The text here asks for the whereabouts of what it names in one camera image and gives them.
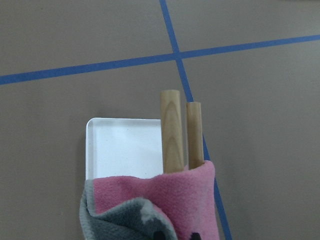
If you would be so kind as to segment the pink grey cloth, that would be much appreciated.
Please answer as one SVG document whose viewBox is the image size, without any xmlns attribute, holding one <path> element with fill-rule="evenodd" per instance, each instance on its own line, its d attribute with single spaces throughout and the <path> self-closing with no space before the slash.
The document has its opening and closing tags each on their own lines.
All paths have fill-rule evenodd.
<svg viewBox="0 0 320 240">
<path fill-rule="evenodd" d="M 149 179 L 87 180 L 79 218 L 87 240 L 217 240 L 212 162 Z"/>
</svg>

